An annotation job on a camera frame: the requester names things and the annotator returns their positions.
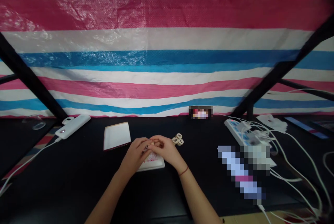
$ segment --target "plastic tarp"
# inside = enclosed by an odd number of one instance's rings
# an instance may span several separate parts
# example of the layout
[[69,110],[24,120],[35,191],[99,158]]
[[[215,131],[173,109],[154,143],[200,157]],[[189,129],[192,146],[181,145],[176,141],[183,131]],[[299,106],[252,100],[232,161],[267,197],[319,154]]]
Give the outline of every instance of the plastic tarp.
[[[228,114],[333,11],[332,0],[0,0],[0,31],[69,115]],[[333,51],[320,45],[286,78],[334,92]],[[334,111],[288,90],[254,113]],[[31,114],[51,116],[19,80],[0,86],[0,116]]]

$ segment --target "finger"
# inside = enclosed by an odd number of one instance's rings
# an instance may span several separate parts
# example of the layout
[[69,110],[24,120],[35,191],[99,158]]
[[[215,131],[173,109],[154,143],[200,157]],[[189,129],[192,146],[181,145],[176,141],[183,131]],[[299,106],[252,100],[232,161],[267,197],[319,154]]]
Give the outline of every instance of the finger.
[[154,135],[150,138],[151,140],[160,140],[162,143],[165,143],[168,138],[161,135]]
[[148,138],[146,138],[146,137],[137,138],[137,139],[135,139],[135,140],[132,142],[132,145],[134,145],[135,148],[137,148],[137,147],[139,147],[139,145],[140,145],[142,142],[147,141],[147,140],[148,140]]
[[142,142],[142,143],[139,145],[139,147],[137,147],[137,150],[138,150],[139,152],[142,152],[142,151],[145,149],[145,147],[146,147],[148,144],[151,144],[151,143],[152,143],[152,140],[144,141],[144,142]]
[[154,146],[154,145],[149,145],[148,146],[148,149],[149,150],[152,150],[153,152],[159,154],[160,156],[163,156],[162,153],[163,153],[163,149],[161,147],[157,147],[157,146]]
[[155,142],[154,145],[161,148],[164,146],[164,144],[161,142]]
[[143,153],[142,157],[140,158],[141,163],[144,162],[144,160],[152,153],[152,150],[147,150],[145,153]]

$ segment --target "power strip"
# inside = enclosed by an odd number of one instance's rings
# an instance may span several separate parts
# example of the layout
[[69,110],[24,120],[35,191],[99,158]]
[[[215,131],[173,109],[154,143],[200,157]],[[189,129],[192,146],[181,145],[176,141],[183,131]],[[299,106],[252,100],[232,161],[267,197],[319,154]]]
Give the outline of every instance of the power strip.
[[56,135],[62,139],[67,139],[76,130],[82,127],[90,120],[90,116],[86,114],[80,114],[78,117],[70,119],[65,126],[56,131]]
[[[233,119],[227,119],[224,122],[225,126],[230,130],[231,134],[233,135],[233,137],[236,139],[236,141],[238,142],[238,144],[240,146],[258,146],[255,145],[254,143],[252,143],[251,139],[247,136],[246,133],[243,133],[243,135],[241,136],[241,131],[243,129],[243,127],[241,127],[240,129],[240,125],[241,122],[235,121]],[[257,160],[258,164],[259,161],[263,160],[261,158],[265,158],[265,157],[259,157],[259,152],[254,153],[255,155],[253,157],[258,157],[259,159],[253,159],[253,160]],[[267,159],[267,163],[270,165],[270,167],[275,167],[276,163],[271,159],[271,158],[266,158]]]

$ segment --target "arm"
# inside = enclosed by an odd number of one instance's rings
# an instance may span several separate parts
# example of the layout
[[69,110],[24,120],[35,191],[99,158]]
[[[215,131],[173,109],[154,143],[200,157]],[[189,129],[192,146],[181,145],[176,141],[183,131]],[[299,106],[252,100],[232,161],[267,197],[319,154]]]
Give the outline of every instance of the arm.
[[147,138],[135,139],[131,143],[121,166],[115,173],[114,177],[112,177],[109,186],[94,207],[85,224],[110,223],[118,199],[121,196],[126,184],[147,156],[152,152],[151,150],[147,150],[143,153],[145,147],[151,143],[152,140],[148,140]]
[[197,184],[190,169],[187,169],[188,166],[174,146],[173,141],[161,135],[153,136],[151,140],[153,140],[155,144],[150,145],[148,148],[161,155],[180,175],[185,198],[194,222],[196,224],[221,224],[222,222],[216,211]]

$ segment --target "wrist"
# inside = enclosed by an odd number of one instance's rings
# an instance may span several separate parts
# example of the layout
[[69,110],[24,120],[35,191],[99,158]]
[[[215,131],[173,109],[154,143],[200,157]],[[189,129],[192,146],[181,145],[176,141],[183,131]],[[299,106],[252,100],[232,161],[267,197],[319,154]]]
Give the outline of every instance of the wrist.
[[188,165],[183,159],[176,166],[174,166],[178,174],[181,174],[182,172],[184,172],[187,169],[187,167]]

